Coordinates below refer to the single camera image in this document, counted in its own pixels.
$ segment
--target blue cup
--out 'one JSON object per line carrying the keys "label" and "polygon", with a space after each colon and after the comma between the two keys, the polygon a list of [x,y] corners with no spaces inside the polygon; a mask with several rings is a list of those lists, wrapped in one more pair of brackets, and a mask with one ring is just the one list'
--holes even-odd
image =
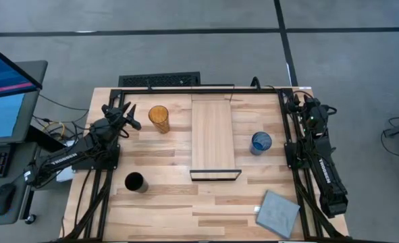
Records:
{"label": "blue cup", "polygon": [[254,155],[260,155],[271,148],[271,137],[266,132],[257,132],[253,134],[250,152]]}

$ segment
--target computer monitor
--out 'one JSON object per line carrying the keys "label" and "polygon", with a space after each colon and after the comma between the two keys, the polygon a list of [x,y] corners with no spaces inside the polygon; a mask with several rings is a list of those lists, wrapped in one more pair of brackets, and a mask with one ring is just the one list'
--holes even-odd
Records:
{"label": "computer monitor", "polygon": [[0,53],[0,97],[41,89],[34,78]]}

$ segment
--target wooden board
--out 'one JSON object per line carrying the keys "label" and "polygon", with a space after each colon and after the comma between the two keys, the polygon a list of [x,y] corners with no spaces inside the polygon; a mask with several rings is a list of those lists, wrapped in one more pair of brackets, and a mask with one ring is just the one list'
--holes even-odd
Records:
{"label": "wooden board", "polygon": [[[192,102],[192,169],[235,169],[229,101]],[[191,173],[193,179],[230,179],[237,173]]]}
{"label": "wooden board", "polygon": [[[108,103],[110,90],[95,89],[87,127],[102,118],[101,105]],[[230,99],[234,156],[236,167],[242,169],[242,174],[235,182],[192,182],[189,176],[192,95],[126,96],[126,102],[137,104],[135,118],[142,124],[142,130],[138,132],[126,127],[130,138],[119,140],[122,154],[113,175],[104,241],[281,240],[255,223],[255,206],[261,204],[266,190],[296,202],[292,172],[286,166],[285,133],[277,96],[234,94],[227,98]],[[148,111],[155,105],[163,105],[169,110],[171,131],[167,134],[158,133],[148,119]],[[270,134],[273,146],[261,156],[254,156],[248,146],[251,136],[258,130]],[[124,187],[125,177],[133,171],[140,172],[148,181],[150,188],[146,194],[130,192]],[[86,171],[78,172],[72,182],[63,220],[66,234],[73,228],[85,175]],[[88,207],[93,180],[94,173],[91,173],[85,185],[79,218]],[[100,210],[97,212],[91,236],[97,234]],[[338,231],[348,235],[343,215],[330,221]],[[291,240],[302,238],[298,218]]]}

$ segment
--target wooden table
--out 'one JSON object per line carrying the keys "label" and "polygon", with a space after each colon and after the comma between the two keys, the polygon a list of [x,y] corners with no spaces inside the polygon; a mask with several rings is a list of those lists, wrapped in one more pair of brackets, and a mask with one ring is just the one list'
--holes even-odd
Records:
{"label": "wooden table", "polygon": [[[102,118],[101,106],[108,103],[110,90],[95,89],[87,126]],[[192,182],[190,179],[192,100],[195,99],[230,100],[236,167],[242,169],[236,181]],[[113,173],[104,240],[281,239],[255,223],[255,206],[261,205],[266,190],[296,203],[292,172],[286,166],[285,132],[276,94],[131,94],[126,100],[136,103],[135,119],[142,124],[142,130],[128,128],[130,138],[119,138],[122,154]],[[171,131],[167,134],[158,133],[148,119],[149,109],[155,105],[169,110]],[[258,131],[270,134],[273,145],[261,156],[254,156],[248,148],[252,135]],[[125,188],[124,179],[133,171],[140,172],[149,183],[147,193],[138,194]],[[64,215],[66,233],[73,228],[85,175],[86,171],[78,172],[72,182]],[[93,177],[92,172],[79,218],[88,208]],[[319,191],[316,183],[314,185],[318,199]],[[97,233],[100,209],[96,212],[91,236]],[[309,227],[313,229],[309,210],[307,215]],[[343,215],[330,221],[339,232],[348,235]],[[298,216],[291,240],[302,239]]]}

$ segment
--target black mug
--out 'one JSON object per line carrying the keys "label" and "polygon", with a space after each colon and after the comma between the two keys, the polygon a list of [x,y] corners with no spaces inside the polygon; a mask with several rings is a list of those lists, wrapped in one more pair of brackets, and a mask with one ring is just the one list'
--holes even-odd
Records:
{"label": "black mug", "polygon": [[124,180],[124,185],[133,192],[144,193],[148,190],[147,181],[138,172],[128,174],[126,180]]}

